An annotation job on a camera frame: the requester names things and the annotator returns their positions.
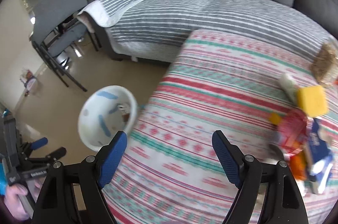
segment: gray sofa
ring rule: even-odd
[[[133,0],[99,1],[118,12],[116,2],[122,8]],[[111,27],[102,29],[89,20],[112,59],[172,62],[190,32],[199,28],[253,37],[311,59],[324,38],[338,37],[338,0],[144,0]]]

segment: chair backrest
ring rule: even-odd
[[[33,8],[34,32],[31,37],[38,45],[67,17],[87,5],[87,0],[39,0]]]

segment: chair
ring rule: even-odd
[[[87,32],[85,25],[80,23],[76,18],[72,19],[72,15],[86,5],[87,0],[39,0],[33,9],[35,24],[33,34],[30,37],[33,48],[59,79],[69,87],[61,77],[65,74],[83,91],[87,91],[87,89],[75,80],[56,61],[56,58],[67,47],[71,46],[74,41],[81,39]],[[45,44],[46,37],[53,31],[56,35],[48,44]],[[98,49],[91,34],[88,34],[97,51]]]

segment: striped tablecloth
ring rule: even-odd
[[[128,148],[104,195],[119,223],[222,223],[236,195],[214,153],[222,130],[244,154],[268,156],[271,112],[291,104],[277,79],[288,72],[300,86],[315,84],[308,60],[240,35],[197,30],[184,43],[128,139]],[[323,125],[337,153],[338,102],[327,91]],[[338,198],[337,164],[324,194],[307,193],[309,223],[322,223]],[[251,222],[257,223],[259,211]]]

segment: metal bolt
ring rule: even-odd
[[[86,161],[88,162],[88,163],[91,163],[91,162],[93,162],[95,160],[95,156],[93,156],[93,155],[90,155],[90,156],[88,156],[87,158],[86,158]]]
[[[53,164],[53,168],[60,168],[61,167],[61,162],[55,162]]]
[[[248,162],[252,162],[254,160],[253,158],[254,157],[252,155],[249,155],[249,154],[244,157],[244,159]]]
[[[282,167],[288,166],[288,164],[285,161],[279,161],[279,165],[281,165]]]

